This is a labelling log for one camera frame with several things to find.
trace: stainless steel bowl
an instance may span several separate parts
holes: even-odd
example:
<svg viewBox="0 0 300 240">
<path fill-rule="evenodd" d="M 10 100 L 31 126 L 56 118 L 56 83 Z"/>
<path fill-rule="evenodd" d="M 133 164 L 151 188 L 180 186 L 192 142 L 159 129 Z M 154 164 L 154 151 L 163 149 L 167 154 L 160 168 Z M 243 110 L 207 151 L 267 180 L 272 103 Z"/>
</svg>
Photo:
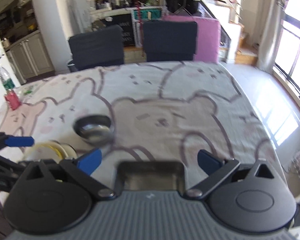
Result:
<svg viewBox="0 0 300 240">
<path fill-rule="evenodd" d="M 85 142 L 103 147 L 113 141 L 111 119 L 106 115 L 89 115 L 74 122 L 73 129 Z"/>
</svg>

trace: green bottle label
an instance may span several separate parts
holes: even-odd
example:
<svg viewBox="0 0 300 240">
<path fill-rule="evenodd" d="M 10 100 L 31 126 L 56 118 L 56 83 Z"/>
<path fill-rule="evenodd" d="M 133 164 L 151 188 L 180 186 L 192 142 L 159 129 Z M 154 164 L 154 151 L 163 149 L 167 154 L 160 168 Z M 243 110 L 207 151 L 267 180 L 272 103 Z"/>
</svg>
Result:
<svg viewBox="0 0 300 240">
<path fill-rule="evenodd" d="M 3 87 L 4 87 L 5 90 L 12 90 L 13 88 L 15 88 L 15 85 L 14 85 L 12 79 L 9 78 L 8 80 L 6 80 L 3 83 Z"/>
</svg>

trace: table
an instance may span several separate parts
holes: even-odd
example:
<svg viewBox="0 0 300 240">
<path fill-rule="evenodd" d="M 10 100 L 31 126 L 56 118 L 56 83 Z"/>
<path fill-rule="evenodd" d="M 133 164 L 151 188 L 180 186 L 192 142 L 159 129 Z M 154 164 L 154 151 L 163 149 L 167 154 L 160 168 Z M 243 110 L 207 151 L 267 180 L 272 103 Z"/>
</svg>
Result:
<svg viewBox="0 0 300 240">
<path fill-rule="evenodd" d="M 72 130 L 74 120 L 106 114 L 114 142 L 102 149 L 101 166 L 92 174 L 113 187 L 122 160 L 179 160 L 186 187 L 205 177 L 197 153 L 253 163 L 266 158 L 284 179 L 271 141 L 236 80 L 222 66 L 203 62 L 161 62 L 97 67 L 35 83 L 23 105 L 0 110 L 0 131 L 33 136 L 36 142 L 68 143 L 77 153 L 91 147 Z M 6 148 L 19 161 L 24 149 Z"/>
</svg>

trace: white tile floor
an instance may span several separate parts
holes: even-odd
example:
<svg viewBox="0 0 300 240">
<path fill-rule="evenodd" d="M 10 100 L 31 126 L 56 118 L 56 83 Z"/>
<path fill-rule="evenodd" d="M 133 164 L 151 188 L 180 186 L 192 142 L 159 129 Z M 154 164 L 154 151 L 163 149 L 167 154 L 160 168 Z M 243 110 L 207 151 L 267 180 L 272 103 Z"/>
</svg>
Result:
<svg viewBox="0 0 300 240">
<path fill-rule="evenodd" d="M 291 160 L 300 150 L 300 109 L 275 77 L 252 66 L 226 64 L 259 114 L 286 174 L 293 195 L 300 193 L 300 181 Z"/>
</svg>

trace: gray ribbed panel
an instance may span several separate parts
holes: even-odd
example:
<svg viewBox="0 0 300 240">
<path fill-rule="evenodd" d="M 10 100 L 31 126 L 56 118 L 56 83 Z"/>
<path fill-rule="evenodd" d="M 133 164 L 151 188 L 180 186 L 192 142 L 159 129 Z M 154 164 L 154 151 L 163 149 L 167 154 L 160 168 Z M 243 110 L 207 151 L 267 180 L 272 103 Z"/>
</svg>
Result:
<svg viewBox="0 0 300 240">
<path fill-rule="evenodd" d="M 7 240 L 292 240 L 286 230 L 245 236 L 217 224 L 204 205 L 175 191 L 123 192 L 96 205 L 76 227 L 52 236 L 13 232 Z"/>
</svg>

